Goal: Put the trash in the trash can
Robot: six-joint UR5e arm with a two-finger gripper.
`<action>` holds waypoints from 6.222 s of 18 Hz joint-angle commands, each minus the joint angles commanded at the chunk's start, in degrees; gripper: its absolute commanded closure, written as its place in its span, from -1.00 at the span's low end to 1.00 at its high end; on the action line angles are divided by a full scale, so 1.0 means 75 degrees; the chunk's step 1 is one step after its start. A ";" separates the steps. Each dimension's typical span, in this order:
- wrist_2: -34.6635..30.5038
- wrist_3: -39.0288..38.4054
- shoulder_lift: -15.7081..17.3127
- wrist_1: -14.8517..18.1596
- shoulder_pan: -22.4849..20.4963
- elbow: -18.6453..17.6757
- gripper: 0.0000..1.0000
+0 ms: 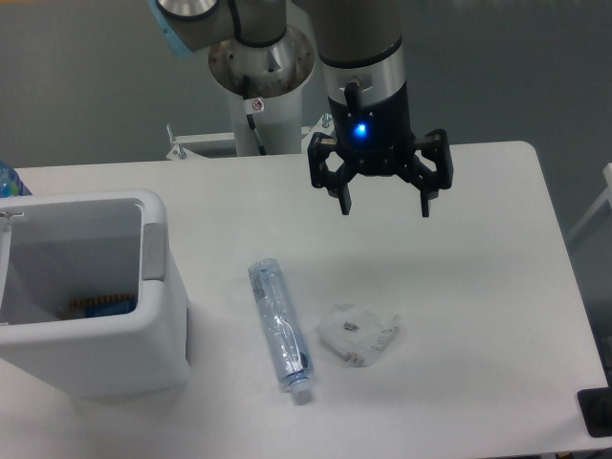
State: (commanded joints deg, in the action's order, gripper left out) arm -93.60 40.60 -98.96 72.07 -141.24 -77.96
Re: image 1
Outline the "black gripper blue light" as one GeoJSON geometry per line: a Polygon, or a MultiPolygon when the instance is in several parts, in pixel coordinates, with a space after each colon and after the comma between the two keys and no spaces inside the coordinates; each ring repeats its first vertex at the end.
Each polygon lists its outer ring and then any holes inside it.
{"type": "Polygon", "coordinates": [[[430,201],[452,186],[452,158],[445,129],[414,137],[410,125],[407,87],[374,104],[363,106],[356,116],[346,104],[328,99],[337,139],[315,132],[307,147],[311,183],[326,188],[348,215],[352,200],[348,184],[357,174],[398,175],[420,192],[421,212],[430,215],[430,201]],[[342,164],[332,171],[327,161],[336,153],[342,164]]]}

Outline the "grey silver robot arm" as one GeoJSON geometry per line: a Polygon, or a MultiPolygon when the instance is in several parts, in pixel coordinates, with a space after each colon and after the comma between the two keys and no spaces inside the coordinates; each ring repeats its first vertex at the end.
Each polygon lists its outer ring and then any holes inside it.
{"type": "Polygon", "coordinates": [[[451,187],[447,133],[411,129],[397,2],[301,1],[312,36],[290,25],[283,1],[149,7],[176,54],[208,51],[238,155],[305,151],[312,185],[343,214],[357,175],[401,178],[419,190],[422,210],[451,187]]]}

